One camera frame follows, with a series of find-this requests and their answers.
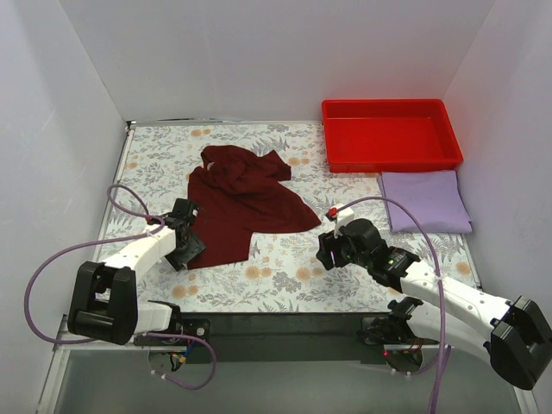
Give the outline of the dark red t shirt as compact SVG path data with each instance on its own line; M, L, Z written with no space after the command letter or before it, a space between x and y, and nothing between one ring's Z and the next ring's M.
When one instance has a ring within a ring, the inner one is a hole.
M292 178L292 168L277 152L258 156L234 145L208 146L201 159L203 165L189 176L187 196L199 205L192 228L205 250L189 269L247 260L254 233L302 233L321 224L311 207L282 185Z

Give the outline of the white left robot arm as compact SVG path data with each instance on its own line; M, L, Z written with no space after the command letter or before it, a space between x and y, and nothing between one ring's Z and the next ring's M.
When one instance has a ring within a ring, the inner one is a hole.
M77 271L67 328L74 335L125 345L153 332L166 345L184 333L175 304L138 300L138 282L162 260L187 268L205 245L192 229L198 204L179 198L171 211L149 216L140 237L102 262L87 261Z

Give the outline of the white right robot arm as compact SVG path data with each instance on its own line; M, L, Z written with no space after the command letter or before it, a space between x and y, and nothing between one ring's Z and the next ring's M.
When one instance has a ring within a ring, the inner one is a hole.
M333 208L332 231L318 237L324 268L356 265L378 284L403 293L389 305L392 338L445 341L490 364L506 382L532 390L551 362L551 327L538 304L511 301L450 277L440 278L417 255L390 246L367 219Z

